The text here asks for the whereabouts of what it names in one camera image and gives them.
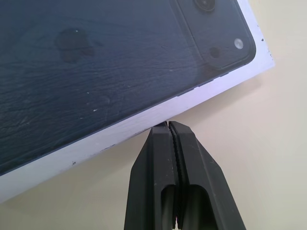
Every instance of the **phone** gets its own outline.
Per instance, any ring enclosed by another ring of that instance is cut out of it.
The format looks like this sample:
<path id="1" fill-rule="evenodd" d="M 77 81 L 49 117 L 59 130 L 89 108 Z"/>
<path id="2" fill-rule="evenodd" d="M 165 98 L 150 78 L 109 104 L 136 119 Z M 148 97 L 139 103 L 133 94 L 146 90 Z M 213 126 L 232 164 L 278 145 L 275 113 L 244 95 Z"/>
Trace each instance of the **phone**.
<path id="1" fill-rule="evenodd" d="M 0 30 L 0 175 L 256 52 L 235 0 L 3 0 Z"/>

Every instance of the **cream wall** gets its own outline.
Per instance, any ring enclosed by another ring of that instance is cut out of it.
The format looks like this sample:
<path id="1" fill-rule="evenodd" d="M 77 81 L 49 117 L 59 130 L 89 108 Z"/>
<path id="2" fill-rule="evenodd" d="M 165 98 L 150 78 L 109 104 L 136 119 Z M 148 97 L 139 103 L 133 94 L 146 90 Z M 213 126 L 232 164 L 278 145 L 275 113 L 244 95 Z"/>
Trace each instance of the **cream wall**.
<path id="1" fill-rule="evenodd" d="M 307 2 L 250 0 L 276 67 L 178 115 L 222 167 L 248 230 L 307 229 Z M 122 230 L 148 132 L 0 205 L 1 230 Z"/>

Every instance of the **camera module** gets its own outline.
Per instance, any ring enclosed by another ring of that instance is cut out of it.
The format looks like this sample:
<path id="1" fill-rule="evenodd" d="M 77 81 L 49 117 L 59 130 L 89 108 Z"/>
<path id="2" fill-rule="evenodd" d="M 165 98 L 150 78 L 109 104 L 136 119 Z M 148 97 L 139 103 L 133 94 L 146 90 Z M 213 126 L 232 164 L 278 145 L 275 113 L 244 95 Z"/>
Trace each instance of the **camera module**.
<path id="1" fill-rule="evenodd" d="M 215 0 L 194 0 L 198 8 L 205 12 L 212 12 L 215 8 Z"/>

